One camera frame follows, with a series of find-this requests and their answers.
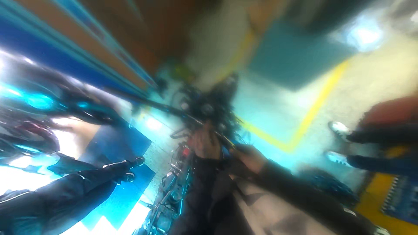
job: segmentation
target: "sneaker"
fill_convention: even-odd
[[[344,154],[339,154],[333,151],[327,151],[325,152],[325,156],[328,158],[328,160],[333,161],[335,163],[348,167],[353,167],[347,162],[347,156],[345,156]]]
[[[128,172],[128,173],[124,174],[120,180],[122,180],[124,182],[131,183],[131,182],[133,182],[134,179],[135,179],[135,174],[131,173],[131,172]]]
[[[331,121],[328,123],[328,126],[332,131],[334,131],[334,133],[339,135],[341,139],[343,139],[345,142],[351,142],[347,140],[347,136],[349,136],[352,131],[348,127],[346,127],[344,124],[342,124],[341,122]]]
[[[135,160],[132,162],[133,167],[142,166],[145,162],[145,159],[143,157],[135,158]]]

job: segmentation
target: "person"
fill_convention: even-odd
[[[34,191],[1,195],[0,234],[61,234],[104,202],[120,181],[133,181],[129,169],[143,163],[142,157],[125,160],[66,175]]]
[[[330,122],[330,129],[346,142],[379,143],[384,145],[410,144],[418,142],[418,124],[406,123],[380,127],[350,130],[340,122]],[[374,172],[418,176],[418,153],[416,149],[406,152],[399,158],[372,158],[360,155],[344,155],[333,151],[325,152],[332,162]]]
[[[192,182],[170,235],[389,234],[298,180],[253,146],[231,149],[239,170],[222,170],[222,148],[209,124],[191,142],[196,155]],[[264,211],[256,205],[264,205]]]

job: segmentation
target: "black jacket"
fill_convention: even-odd
[[[171,235],[253,234],[231,195],[237,189],[228,176],[231,171],[219,172],[218,168],[216,160],[194,160],[194,179],[183,213],[171,226]],[[250,177],[256,185],[311,215],[338,235],[370,235],[375,230],[368,220],[344,209],[334,198],[298,180],[275,162],[269,161],[258,175],[247,173],[244,177]]]

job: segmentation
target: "black pants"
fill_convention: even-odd
[[[121,162],[81,171],[37,189],[35,192],[43,196],[49,211],[43,235],[61,234],[82,220],[112,194],[115,180],[130,167],[131,163]]]
[[[418,142],[418,123],[368,128],[354,131],[347,139],[357,143],[408,144]],[[418,152],[412,151],[400,158],[381,159],[360,155],[348,156],[353,167],[387,174],[418,176]]]

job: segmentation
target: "black sneaker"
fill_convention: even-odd
[[[142,166],[145,162],[145,159],[143,157],[135,158],[135,160],[132,162],[132,167]]]

